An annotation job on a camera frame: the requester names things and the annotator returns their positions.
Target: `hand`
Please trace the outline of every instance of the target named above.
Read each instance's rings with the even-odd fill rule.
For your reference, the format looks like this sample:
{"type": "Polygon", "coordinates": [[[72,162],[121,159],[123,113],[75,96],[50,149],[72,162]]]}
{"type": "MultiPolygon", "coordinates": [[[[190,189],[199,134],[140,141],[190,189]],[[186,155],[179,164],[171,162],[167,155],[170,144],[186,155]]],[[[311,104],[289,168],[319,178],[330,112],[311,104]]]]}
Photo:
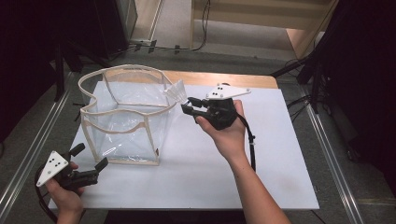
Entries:
{"type": "MultiPolygon", "coordinates": [[[[78,166],[71,162],[71,167],[77,169],[78,166]]],[[[58,223],[78,223],[83,211],[81,195],[84,188],[78,189],[78,195],[74,191],[62,188],[53,178],[46,183],[47,190],[59,209],[58,223]]]]}
{"type": "MultiPolygon", "coordinates": [[[[240,100],[234,100],[236,112],[244,117],[244,109],[240,100]]],[[[207,134],[209,134],[219,153],[228,161],[248,160],[245,153],[245,125],[240,119],[236,119],[231,127],[223,130],[216,130],[207,119],[203,117],[196,118],[197,123],[207,134]]]]}

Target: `cable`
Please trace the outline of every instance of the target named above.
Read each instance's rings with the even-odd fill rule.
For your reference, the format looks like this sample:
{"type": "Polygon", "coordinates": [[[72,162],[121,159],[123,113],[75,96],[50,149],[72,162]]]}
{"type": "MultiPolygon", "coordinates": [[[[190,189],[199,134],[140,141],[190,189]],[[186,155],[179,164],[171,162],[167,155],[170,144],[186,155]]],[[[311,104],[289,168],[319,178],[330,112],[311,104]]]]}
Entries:
{"type": "Polygon", "coordinates": [[[290,109],[293,105],[296,105],[296,104],[304,102],[304,101],[309,101],[310,99],[311,99],[311,95],[303,96],[297,100],[294,100],[293,102],[288,103],[287,108],[290,109]]]}
{"type": "MultiPolygon", "coordinates": [[[[37,183],[38,178],[40,177],[41,171],[44,169],[45,164],[42,164],[38,170],[35,172],[35,183],[37,183]]],[[[38,197],[38,203],[40,207],[43,209],[43,211],[47,214],[47,216],[54,222],[56,223],[58,221],[58,218],[53,214],[53,212],[49,209],[47,206],[46,202],[44,201],[45,195],[42,195],[40,192],[40,188],[35,184],[35,193],[37,194],[38,197]]]]}
{"type": "MultiPolygon", "coordinates": [[[[79,105],[81,108],[85,106],[84,104],[78,104],[78,103],[73,103],[73,105],[79,105]]],[[[76,118],[74,119],[74,122],[76,122],[80,117],[81,117],[81,110],[78,111],[78,114],[76,115],[76,118]]]]}
{"type": "Polygon", "coordinates": [[[326,222],[325,222],[314,210],[311,210],[311,212],[312,212],[323,224],[326,224],[326,222]]]}
{"type": "MultiPolygon", "coordinates": [[[[300,66],[303,65],[303,64],[299,63],[299,60],[298,60],[298,59],[291,59],[291,60],[288,60],[288,61],[285,63],[284,67],[288,66],[289,63],[292,62],[292,61],[296,61],[300,66]]],[[[297,68],[294,68],[293,70],[296,70],[296,71],[299,72],[299,73],[301,72],[301,70],[299,70],[299,69],[297,69],[297,68]]],[[[292,74],[291,71],[292,71],[292,70],[288,71],[288,74],[291,75],[292,77],[297,77],[297,75],[292,74]]]]}
{"type": "Polygon", "coordinates": [[[202,14],[202,29],[204,31],[204,39],[201,43],[201,46],[196,48],[196,49],[177,49],[177,48],[164,48],[164,47],[155,47],[155,46],[144,46],[144,45],[134,45],[133,47],[130,47],[126,50],[121,51],[120,53],[126,52],[131,49],[136,49],[136,48],[148,48],[148,49],[164,49],[164,50],[174,50],[174,51],[197,51],[202,49],[206,45],[206,38],[207,38],[207,21],[209,19],[209,12],[210,12],[210,7],[211,7],[211,2],[210,0],[207,0],[205,7],[204,7],[204,12],[202,14]]]}
{"type": "Polygon", "coordinates": [[[245,127],[247,127],[248,142],[250,147],[250,166],[256,172],[256,156],[254,153],[254,139],[256,136],[251,133],[250,127],[248,126],[248,121],[238,113],[236,113],[236,116],[240,118],[245,127]]]}
{"type": "Polygon", "coordinates": [[[304,106],[303,106],[301,109],[299,109],[299,110],[298,110],[297,112],[295,112],[294,114],[290,115],[290,117],[295,116],[295,117],[291,120],[291,123],[293,123],[293,122],[297,119],[297,117],[301,114],[301,112],[303,112],[303,110],[304,110],[309,104],[310,104],[309,101],[305,102],[304,106]]]}

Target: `black clip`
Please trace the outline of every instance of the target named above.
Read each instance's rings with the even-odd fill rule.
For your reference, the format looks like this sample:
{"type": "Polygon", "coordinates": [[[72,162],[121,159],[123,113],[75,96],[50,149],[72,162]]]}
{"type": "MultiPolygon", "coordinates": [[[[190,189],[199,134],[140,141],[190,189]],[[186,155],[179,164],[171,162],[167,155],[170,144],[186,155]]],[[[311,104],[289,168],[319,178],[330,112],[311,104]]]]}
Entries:
{"type": "Polygon", "coordinates": [[[157,40],[151,41],[151,44],[150,44],[150,46],[149,46],[149,48],[148,48],[148,53],[154,52],[154,50],[155,50],[155,45],[157,45],[157,40]]]}
{"type": "Polygon", "coordinates": [[[64,159],[67,160],[69,164],[54,177],[62,188],[77,191],[78,188],[97,184],[99,173],[108,165],[107,158],[104,158],[95,165],[94,170],[85,172],[73,170],[70,165],[71,156],[76,157],[77,154],[80,153],[84,148],[84,144],[80,143],[70,151],[62,154],[64,159]]]}
{"type": "Polygon", "coordinates": [[[175,45],[175,54],[180,53],[180,45],[175,45]]]}
{"type": "Polygon", "coordinates": [[[225,100],[199,100],[189,97],[188,99],[189,101],[186,104],[181,105],[183,113],[193,116],[194,119],[198,116],[204,117],[216,130],[230,127],[237,118],[232,98],[225,100]],[[204,107],[207,110],[195,110],[193,106],[204,107]]]}
{"type": "Polygon", "coordinates": [[[136,46],[134,46],[134,52],[137,52],[138,50],[140,50],[140,48],[142,48],[142,45],[136,44],[136,46]]]}

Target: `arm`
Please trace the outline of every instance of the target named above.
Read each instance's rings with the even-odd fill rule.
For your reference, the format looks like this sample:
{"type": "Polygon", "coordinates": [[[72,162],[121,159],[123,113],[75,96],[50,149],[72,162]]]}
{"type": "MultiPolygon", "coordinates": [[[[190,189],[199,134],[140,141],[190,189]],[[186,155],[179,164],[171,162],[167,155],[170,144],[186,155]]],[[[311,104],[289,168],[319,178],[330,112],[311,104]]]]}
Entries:
{"type": "MultiPolygon", "coordinates": [[[[78,166],[71,163],[73,169],[78,166]]],[[[59,183],[50,179],[46,183],[47,190],[56,206],[59,209],[58,224],[78,224],[83,211],[82,201],[79,196],[70,190],[63,189],[59,183]]],[[[84,189],[79,189],[78,194],[82,194],[84,189]]]]}
{"type": "MultiPolygon", "coordinates": [[[[241,101],[234,101],[236,111],[244,116],[241,101]]],[[[203,117],[196,118],[209,134],[219,153],[230,164],[238,188],[247,223],[290,223],[264,184],[250,167],[245,153],[245,126],[240,119],[233,125],[217,131],[203,117]]]]}

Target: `finger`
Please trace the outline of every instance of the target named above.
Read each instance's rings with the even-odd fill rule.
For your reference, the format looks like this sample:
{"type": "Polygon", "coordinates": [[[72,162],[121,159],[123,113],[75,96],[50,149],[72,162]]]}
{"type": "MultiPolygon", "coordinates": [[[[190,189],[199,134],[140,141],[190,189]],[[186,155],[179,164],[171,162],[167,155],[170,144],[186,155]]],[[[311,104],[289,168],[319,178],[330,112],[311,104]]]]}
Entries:
{"type": "Polygon", "coordinates": [[[53,192],[56,192],[57,190],[59,190],[59,188],[61,186],[59,186],[59,183],[56,180],[51,178],[47,181],[46,187],[47,187],[47,190],[49,193],[53,193],[53,192]]]}
{"type": "Polygon", "coordinates": [[[73,161],[70,161],[70,166],[71,166],[72,169],[74,169],[74,170],[78,169],[78,165],[75,164],[73,161]]]}
{"type": "Polygon", "coordinates": [[[77,195],[81,196],[81,194],[84,193],[84,191],[85,191],[85,188],[78,188],[77,189],[77,195]]]}
{"type": "Polygon", "coordinates": [[[210,124],[210,122],[204,117],[198,116],[196,119],[199,126],[201,126],[204,132],[208,133],[210,136],[216,131],[216,129],[210,124]]]}
{"type": "Polygon", "coordinates": [[[235,106],[236,112],[239,115],[241,115],[242,117],[245,117],[244,107],[242,106],[242,101],[241,100],[234,100],[233,101],[233,106],[235,106]]]}

